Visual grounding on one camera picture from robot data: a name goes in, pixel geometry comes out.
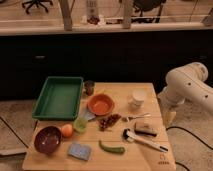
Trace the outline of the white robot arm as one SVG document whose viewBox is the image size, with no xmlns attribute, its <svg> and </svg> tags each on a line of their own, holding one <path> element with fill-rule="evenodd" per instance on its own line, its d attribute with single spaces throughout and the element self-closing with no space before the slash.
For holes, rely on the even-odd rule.
<svg viewBox="0 0 213 171">
<path fill-rule="evenodd" d="M 174 68 L 166 74 L 166 86 L 157 95 L 165 127 L 176 116 L 174 108 L 183 104 L 186 99 L 213 114 L 213 87 L 205 83 L 207 78 L 208 69 L 200 62 Z"/>
</svg>

